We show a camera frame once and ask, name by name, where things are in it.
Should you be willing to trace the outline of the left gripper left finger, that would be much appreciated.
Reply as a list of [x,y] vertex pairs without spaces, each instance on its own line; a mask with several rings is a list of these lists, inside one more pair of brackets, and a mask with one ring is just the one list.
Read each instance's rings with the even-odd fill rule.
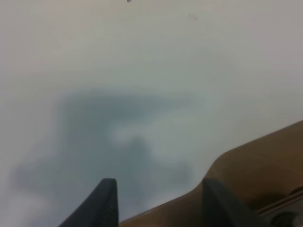
[[61,227],[117,227],[119,225],[117,181],[105,178]]

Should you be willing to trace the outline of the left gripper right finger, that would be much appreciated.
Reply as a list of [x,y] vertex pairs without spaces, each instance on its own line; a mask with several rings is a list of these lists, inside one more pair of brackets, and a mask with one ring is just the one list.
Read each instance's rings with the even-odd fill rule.
[[266,227],[267,223],[214,178],[202,183],[202,226]]

